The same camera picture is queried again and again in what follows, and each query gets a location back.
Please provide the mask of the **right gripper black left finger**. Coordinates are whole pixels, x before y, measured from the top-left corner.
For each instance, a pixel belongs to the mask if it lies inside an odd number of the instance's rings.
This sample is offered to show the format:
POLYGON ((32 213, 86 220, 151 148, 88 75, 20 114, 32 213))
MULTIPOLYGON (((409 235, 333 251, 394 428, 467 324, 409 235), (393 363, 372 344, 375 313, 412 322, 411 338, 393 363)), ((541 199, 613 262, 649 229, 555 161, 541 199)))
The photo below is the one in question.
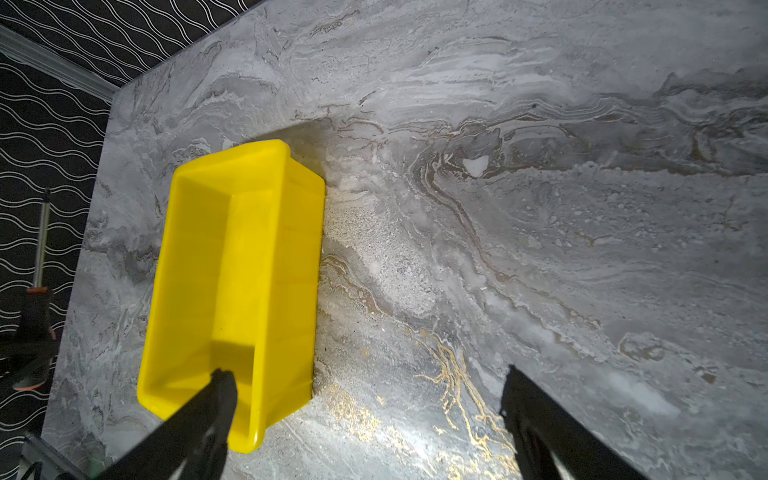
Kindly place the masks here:
POLYGON ((215 370, 209 384, 141 443, 101 473, 103 479, 219 479, 237 406, 232 372, 215 370))

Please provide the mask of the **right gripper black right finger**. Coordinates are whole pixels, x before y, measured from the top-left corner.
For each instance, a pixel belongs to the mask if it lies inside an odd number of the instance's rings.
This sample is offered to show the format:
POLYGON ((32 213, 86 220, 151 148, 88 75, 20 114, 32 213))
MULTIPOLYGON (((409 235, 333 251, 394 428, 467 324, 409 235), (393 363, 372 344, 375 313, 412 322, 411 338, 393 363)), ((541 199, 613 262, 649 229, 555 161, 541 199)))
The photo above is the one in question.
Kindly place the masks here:
POLYGON ((511 365, 500 415, 512 434, 523 479, 642 479, 644 475, 605 445, 533 380, 511 365))

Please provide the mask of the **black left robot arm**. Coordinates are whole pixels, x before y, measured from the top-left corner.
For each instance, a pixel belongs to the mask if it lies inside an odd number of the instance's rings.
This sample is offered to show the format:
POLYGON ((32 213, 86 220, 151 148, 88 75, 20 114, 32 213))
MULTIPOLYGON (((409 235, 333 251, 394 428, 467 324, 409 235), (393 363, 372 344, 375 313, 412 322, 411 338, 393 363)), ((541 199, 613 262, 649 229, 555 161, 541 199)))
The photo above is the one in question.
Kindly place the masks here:
POLYGON ((10 360, 1 378, 1 392, 30 391, 43 386, 58 352, 58 340, 50 322, 52 290, 44 281, 44 263, 51 212, 50 190, 45 189, 39 215, 39 231, 32 286, 23 295, 19 324, 10 341, 1 343, 1 355, 10 360))

